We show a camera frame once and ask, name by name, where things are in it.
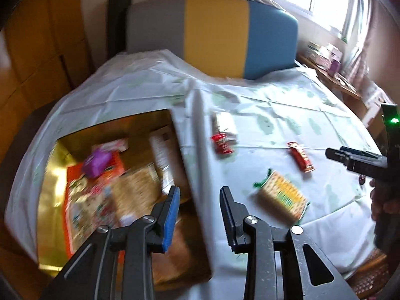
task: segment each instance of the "chair backrest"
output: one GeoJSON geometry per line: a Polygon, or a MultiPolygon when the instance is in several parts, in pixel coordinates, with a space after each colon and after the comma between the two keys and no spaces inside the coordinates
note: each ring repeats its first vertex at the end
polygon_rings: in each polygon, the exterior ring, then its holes
{"type": "Polygon", "coordinates": [[[128,53],[168,49],[215,77],[258,79],[295,65],[297,20],[247,0],[148,0],[129,6],[128,53]]]}

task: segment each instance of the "cracker package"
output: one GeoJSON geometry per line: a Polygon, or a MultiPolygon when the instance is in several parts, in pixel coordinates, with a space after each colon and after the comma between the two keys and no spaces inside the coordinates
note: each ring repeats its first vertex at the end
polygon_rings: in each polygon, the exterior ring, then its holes
{"type": "Polygon", "coordinates": [[[180,202],[186,202],[191,198],[191,188],[173,128],[167,125],[152,131],[149,141],[163,193],[167,195],[171,186],[176,185],[180,188],[180,202]]]}
{"type": "Polygon", "coordinates": [[[127,171],[110,185],[115,204],[115,215],[121,226],[150,214],[154,204],[161,200],[161,185],[154,165],[127,171]]]}
{"type": "Polygon", "coordinates": [[[100,225],[119,227],[110,184],[125,170],[118,152],[113,152],[108,167],[95,178],[82,171],[83,163],[67,168],[67,187],[63,206],[64,236],[71,257],[100,225]]]}
{"type": "Polygon", "coordinates": [[[260,196],[281,210],[293,223],[303,218],[308,200],[277,171],[269,169],[267,178],[255,183],[254,187],[259,187],[260,196]]]}

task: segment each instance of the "red candy wrapper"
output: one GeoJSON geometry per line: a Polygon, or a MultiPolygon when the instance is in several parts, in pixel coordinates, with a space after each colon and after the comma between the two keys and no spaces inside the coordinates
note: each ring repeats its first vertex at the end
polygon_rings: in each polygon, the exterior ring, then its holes
{"type": "Polygon", "coordinates": [[[233,149],[229,146],[227,135],[225,133],[214,134],[211,137],[215,144],[215,152],[218,154],[228,155],[233,153],[233,149]]]}
{"type": "Polygon", "coordinates": [[[287,146],[290,148],[292,156],[295,158],[300,170],[303,172],[312,172],[315,170],[309,157],[306,155],[302,146],[297,142],[288,142],[287,146]]]}

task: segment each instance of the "metal screw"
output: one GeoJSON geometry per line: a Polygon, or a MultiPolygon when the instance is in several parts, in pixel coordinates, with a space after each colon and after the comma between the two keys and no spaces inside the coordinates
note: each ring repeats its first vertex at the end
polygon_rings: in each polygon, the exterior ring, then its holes
{"type": "Polygon", "coordinates": [[[141,219],[143,220],[144,223],[152,223],[155,220],[154,216],[151,215],[145,215],[141,219]]]}
{"type": "Polygon", "coordinates": [[[259,221],[258,218],[255,217],[254,215],[246,216],[245,220],[249,224],[256,224],[259,221]]]}
{"type": "Polygon", "coordinates": [[[302,234],[303,233],[303,228],[298,226],[298,225],[294,225],[290,228],[291,232],[293,232],[294,234],[302,234]]]}
{"type": "Polygon", "coordinates": [[[100,225],[97,227],[96,231],[100,234],[105,234],[106,232],[109,232],[109,227],[107,225],[100,225]]]}

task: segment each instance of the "white tablecloth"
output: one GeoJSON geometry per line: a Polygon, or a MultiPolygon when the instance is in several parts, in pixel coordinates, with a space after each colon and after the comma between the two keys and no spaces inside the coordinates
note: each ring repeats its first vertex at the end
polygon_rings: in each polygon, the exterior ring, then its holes
{"type": "Polygon", "coordinates": [[[311,204],[304,230],[342,273],[360,266],[373,249],[368,182],[325,158],[325,149],[342,145],[379,153],[361,121],[335,97],[315,71],[293,68],[257,81],[215,79],[169,51],[118,55],[60,100],[21,161],[5,222],[16,240],[37,261],[37,209],[47,158],[55,141],[69,133],[115,118],[170,109],[193,198],[207,236],[213,278],[182,299],[242,299],[246,255],[227,244],[219,190],[228,185],[237,202],[271,226],[289,228],[255,196],[253,183],[268,168],[290,179],[311,204]],[[211,112],[233,114],[238,130],[235,153],[216,156],[210,140],[211,112]],[[316,170],[303,174],[287,142],[304,145],[316,170]]]}

